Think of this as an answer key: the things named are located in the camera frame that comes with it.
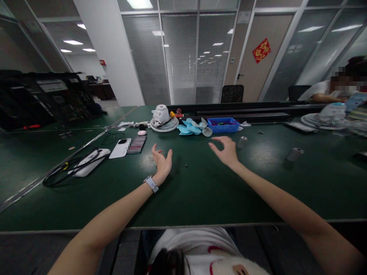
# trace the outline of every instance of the power strip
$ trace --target power strip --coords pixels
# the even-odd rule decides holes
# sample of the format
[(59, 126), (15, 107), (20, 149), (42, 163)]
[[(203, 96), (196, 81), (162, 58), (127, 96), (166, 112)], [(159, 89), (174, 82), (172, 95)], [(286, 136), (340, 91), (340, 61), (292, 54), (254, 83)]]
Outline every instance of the power strip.
[[(78, 172), (76, 172), (73, 176), (77, 176), (77, 177), (85, 177), (87, 176), (90, 172), (92, 172), (92, 170), (94, 168), (96, 168), (98, 166), (98, 164), (101, 163), (102, 160), (104, 160), (105, 158), (103, 158), (104, 155), (108, 155), (109, 153), (111, 153), (111, 151), (109, 149), (99, 149), (99, 155), (98, 155), (98, 159), (100, 158), (100, 160), (97, 160), (87, 166), (85, 166), (84, 168), (80, 169)], [(90, 161), (91, 159), (93, 159), (96, 154), (98, 153), (97, 150), (94, 150), (89, 156), (87, 156), (85, 159), (83, 159), (78, 165), (74, 166), (74, 167), (78, 167), (79, 165), (82, 165), (84, 163), (87, 163), (88, 161)]]

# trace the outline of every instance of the blue container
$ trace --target blue container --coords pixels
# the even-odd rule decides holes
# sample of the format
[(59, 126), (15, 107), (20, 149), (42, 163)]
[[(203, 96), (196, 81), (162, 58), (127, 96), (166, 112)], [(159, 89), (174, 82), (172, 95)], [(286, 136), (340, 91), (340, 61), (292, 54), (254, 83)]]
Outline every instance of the blue container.
[[(233, 125), (217, 125), (218, 123), (233, 123)], [(235, 133), (239, 126), (240, 124), (234, 118), (208, 118), (208, 127), (213, 131), (213, 134)]]

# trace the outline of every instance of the white pillar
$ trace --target white pillar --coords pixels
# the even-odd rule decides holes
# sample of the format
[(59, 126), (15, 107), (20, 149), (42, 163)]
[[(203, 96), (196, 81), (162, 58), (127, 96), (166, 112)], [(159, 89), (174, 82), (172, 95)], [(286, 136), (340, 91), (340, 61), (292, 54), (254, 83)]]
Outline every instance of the white pillar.
[(74, 0), (120, 106), (144, 105), (116, 0)]

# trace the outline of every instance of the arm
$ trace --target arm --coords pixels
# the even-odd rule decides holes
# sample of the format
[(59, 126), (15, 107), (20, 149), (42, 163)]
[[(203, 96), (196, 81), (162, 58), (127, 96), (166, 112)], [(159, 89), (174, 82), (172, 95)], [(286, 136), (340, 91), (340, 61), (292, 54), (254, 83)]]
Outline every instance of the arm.
[(331, 225), (292, 195), (244, 167), (237, 159), (236, 143), (229, 137), (213, 137), (223, 143), (220, 151), (209, 146), (219, 159), (238, 174), (307, 243), (327, 274), (355, 274), (364, 256)]
[[(160, 186), (172, 167), (172, 149), (167, 159), (156, 151), (152, 154), (157, 164), (157, 173), (153, 176)], [(95, 274), (103, 249), (125, 228), (140, 207), (153, 194), (148, 184), (143, 183), (137, 189), (107, 207), (94, 217), (66, 246), (51, 268), (49, 275), (56, 274)]]
[(314, 94), (311, 99), (320, 103), (345, 102), (345, 99), (334, 98), (324, 94)]

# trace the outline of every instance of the watch strap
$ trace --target watch strap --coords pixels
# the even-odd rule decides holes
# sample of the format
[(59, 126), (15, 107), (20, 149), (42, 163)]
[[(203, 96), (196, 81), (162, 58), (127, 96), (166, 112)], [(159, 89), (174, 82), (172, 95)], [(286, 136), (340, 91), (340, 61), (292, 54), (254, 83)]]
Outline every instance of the watch strap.
[(154, 182), (151, 176), (147, 177), (144, 182), (146, 182), (150, 186), (154, 193), (159, 190), (158, 185)]

